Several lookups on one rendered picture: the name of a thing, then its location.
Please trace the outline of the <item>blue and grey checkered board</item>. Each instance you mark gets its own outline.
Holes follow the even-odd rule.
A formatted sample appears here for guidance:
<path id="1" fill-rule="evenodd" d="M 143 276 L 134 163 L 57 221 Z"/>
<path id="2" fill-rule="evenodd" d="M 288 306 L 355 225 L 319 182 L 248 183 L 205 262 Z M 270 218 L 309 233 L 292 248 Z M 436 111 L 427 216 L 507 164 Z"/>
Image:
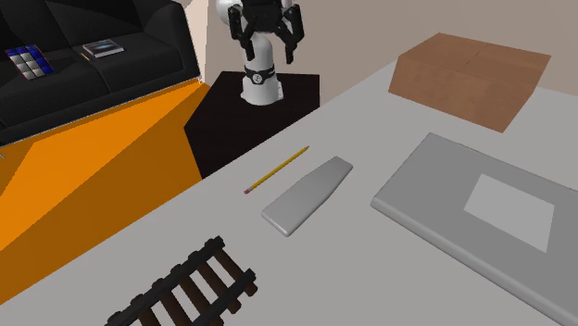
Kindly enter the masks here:
<path id="1" fill-rule="evenodd" d="M 54 72 L 43 52 L 35 44 L 7 49 L 5 54 L 28 81 Z"/>

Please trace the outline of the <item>grey book with dark cover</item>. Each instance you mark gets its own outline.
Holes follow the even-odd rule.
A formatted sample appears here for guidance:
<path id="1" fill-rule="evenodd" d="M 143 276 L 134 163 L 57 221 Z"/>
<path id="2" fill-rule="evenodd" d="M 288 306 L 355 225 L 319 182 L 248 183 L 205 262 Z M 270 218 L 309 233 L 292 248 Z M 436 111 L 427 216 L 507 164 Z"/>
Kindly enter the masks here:
<path id="1" fill-rule="evenodd" d="M 95 58 L 110 56 L 124 51 L 124 48 L 110 39 L 84 44 L 82 48 Z"/>

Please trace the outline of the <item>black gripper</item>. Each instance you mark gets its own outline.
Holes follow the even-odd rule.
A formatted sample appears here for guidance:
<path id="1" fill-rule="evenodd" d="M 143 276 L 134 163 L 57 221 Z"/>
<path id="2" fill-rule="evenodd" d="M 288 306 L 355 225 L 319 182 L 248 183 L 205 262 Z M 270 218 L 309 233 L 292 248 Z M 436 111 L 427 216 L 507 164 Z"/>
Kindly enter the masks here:
<path id="1" fill-rule="evenodd" d="M 287 64 L 294 62 L 294 51 L 305 37 L 299 4 L 283 6 L 282 0 L 241 0 L 227 9 L 231 36 L 245 50 L 248 61 L 255 58 L 251 38 L 255 32 L 273 32 L 284 43 Z"/>

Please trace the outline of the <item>grey flat book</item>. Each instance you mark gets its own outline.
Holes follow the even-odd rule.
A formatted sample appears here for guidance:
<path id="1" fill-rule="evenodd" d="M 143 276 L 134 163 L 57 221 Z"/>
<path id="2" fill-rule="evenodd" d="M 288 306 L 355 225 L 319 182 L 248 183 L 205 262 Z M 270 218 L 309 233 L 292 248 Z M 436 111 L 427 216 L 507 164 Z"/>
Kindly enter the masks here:
<path id="1" fill-rule="evenodd" d="M 371 206 L 561 326 L 578 326 L 578 191 L 429 133 Z"/>

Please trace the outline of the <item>black robot stand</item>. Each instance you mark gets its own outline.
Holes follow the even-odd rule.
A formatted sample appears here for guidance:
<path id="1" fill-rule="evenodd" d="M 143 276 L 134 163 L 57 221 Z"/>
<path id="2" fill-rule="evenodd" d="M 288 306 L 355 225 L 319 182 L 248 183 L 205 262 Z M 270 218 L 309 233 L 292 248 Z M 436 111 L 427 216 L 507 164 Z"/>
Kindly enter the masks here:
<path id="1" fill-rule="evenodd" d="M 280 73 L 283 99 L 267 106 L 242 99 L 243 77 L 221 72 L 183 127 L 203 179 L 320 107 L 317 74 Z"/>

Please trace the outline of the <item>black sofa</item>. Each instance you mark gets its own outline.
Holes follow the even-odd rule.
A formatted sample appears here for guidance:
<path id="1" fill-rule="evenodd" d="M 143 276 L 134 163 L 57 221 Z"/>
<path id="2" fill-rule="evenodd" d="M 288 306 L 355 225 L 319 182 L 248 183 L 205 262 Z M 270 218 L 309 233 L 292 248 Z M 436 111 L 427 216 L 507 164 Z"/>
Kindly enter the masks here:
<path id="1" fill-rule="evenodd" d="M 106 39 L 124 51 L 95 58 L 82 48 Z M 28 81 L 5 54 L 30 44 L 52 74 Z M 0 0 L 0 146 L 199 74 L 174 0 Z"/>

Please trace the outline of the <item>brown cardboard box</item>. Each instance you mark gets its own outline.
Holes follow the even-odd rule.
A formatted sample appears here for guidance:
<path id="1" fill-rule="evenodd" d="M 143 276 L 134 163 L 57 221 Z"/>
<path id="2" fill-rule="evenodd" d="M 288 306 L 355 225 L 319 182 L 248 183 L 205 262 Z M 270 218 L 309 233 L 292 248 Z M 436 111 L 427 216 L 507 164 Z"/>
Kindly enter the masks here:
<path id="1" fill-rule="evenodd" d="M 551 56 L 438 32 L 400 55 L 389 92 L 504 132 Z"/>

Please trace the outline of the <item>black and brown toy track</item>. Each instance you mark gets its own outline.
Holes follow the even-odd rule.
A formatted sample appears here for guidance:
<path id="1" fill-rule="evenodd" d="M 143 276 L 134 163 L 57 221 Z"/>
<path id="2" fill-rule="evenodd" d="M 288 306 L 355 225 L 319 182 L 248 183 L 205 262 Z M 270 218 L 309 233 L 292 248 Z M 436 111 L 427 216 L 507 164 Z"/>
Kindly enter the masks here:
<path id="1" fill-rule="evenodd" d="M 225 316 L 241 309 L 241 297 L 257 291 L 256 273 L 242 270 L 216 236 L 108 317 L 104 326 L 225 326 Z"/>

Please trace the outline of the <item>grey remote control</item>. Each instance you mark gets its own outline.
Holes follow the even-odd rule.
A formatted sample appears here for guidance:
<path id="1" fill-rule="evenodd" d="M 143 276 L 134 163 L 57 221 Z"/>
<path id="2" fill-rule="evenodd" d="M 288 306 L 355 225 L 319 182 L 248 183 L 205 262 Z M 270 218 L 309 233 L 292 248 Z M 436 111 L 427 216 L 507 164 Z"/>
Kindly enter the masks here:
<path id="1" fill-rule="evenodd" d="M 353 165 L 332 157 L 302 177 L 261 211 L 283 236 L 291 236 L 337 189 Z"/>

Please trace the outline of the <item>yellow pencil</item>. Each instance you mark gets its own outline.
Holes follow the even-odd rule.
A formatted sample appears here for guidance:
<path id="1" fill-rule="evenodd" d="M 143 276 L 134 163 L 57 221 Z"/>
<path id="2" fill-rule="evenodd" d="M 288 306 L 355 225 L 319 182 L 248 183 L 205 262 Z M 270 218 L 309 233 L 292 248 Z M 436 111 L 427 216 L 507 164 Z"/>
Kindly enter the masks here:
<path id="1" fill-rule="evenodd" d="M 288 164 L 290 164 L 292 161 L 294 161 L 296 158 L 300 157 L 301 155 L 303 155 L 308 149 L 310 148 L 309 145 L 303 147 L 302 149 L 300 149 L 298 152 L 296 152 L 295 154 L 293 154 L 291 157 L 287 158 L 282 164 L 280 164 L 279 166 L 277 166 L 276 168 L 274 168 L 273 170 L 271 170 L 270 172 L 268 172 L 266 175 L 264 175 L 263 177 L 261 177 L 259 180 L 257 180 L 256 182 L 254 182 L 252 185 L 250 185 L 249 187 L 247 187 L 243 193 L 244 194 L 249 194 L 251 193 L 253 190 L 255 190 L 256 188 L 258 188 L 263 182 L 265 182 L 266 180 L 268 180 L 271 176 L 273 176 L 274 174 L 276 174 L 278 171 L 280 171 L 281 169 L 283 169 L 284 167 L 286 167 Z"/>

